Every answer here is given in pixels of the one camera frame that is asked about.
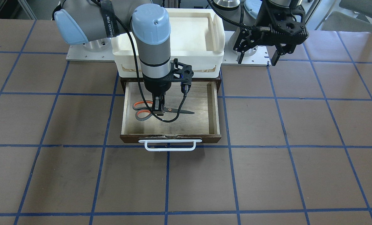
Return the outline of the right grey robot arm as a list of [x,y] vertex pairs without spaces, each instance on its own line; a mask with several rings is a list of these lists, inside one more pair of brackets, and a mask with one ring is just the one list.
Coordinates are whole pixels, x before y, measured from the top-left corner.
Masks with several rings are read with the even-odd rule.
[[53,20],[70,45],[132,33],[145,88],[152,93],[152,111],[164,114],[165,92],[171,83],[164,77],[170,63],[170,17],[167,10],[151,0],[63,0]]

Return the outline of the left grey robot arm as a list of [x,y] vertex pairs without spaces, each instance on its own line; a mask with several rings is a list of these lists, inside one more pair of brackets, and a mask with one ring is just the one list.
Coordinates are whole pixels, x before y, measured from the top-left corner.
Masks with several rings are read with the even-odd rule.
[[209,0],[223,20],[224,65],[275,66],[309,36],[300,0]]

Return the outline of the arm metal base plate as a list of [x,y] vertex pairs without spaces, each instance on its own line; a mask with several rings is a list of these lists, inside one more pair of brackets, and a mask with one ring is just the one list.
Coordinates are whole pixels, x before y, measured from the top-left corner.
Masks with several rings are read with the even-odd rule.
[[270,66],[270,57],[265,46],[254,47],[245,52],[243,59],[239,63],[241,53],[233,50],[230,40],[233,38],[234,31],[225,31],[225,48],[222,65],[227,66]]
[[78,62],[114,62],[110,38],[70,45],[67,61]]

